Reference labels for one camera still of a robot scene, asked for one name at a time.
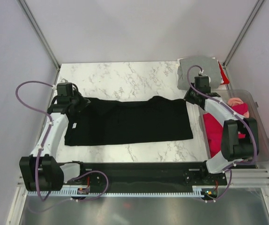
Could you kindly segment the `black t-shirt blue logo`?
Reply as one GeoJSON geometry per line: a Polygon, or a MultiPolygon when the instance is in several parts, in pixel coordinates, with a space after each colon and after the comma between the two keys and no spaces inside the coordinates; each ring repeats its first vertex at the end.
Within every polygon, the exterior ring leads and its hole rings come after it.
{"type": "Polygon", "coordinates": [[[99,146],[191,140],[183,99],[154,96],[147,101],[120,102],[90,98],[69,118],[66,146],[99,146]]]}

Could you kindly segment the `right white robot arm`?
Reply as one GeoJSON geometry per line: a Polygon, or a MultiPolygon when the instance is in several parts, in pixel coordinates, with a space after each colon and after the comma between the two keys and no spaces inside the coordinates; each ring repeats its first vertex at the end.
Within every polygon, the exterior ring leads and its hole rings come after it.
{"type": "Polygon", "coordinates": [[[232,166],[255,163],[259,151],[256,119],[238,114],[218,94],[207,95],[194,86],[187,91],[185,100],[210,113],[223,127],[220,152],[207,160],[207,168],[199,172],[203,184],[211,184],[216,173],[232,166]]]}

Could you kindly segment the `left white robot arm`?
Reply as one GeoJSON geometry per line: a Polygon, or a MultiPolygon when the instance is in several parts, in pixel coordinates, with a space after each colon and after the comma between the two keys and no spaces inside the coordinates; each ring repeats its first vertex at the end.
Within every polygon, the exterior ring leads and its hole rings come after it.
{"type": "Polygon", "coordinates": [[[69,120],[77,116],[90,101],[79,92],[70,96],[57,95],[45,114],[48,119],[39,141],[28,157],[22,157],[19,167],[28,191],[60,191],[64,183],[73,180],[83,184],[87,172],[79,163],[57,163],[56,156],[61,138],[69,120]]]}

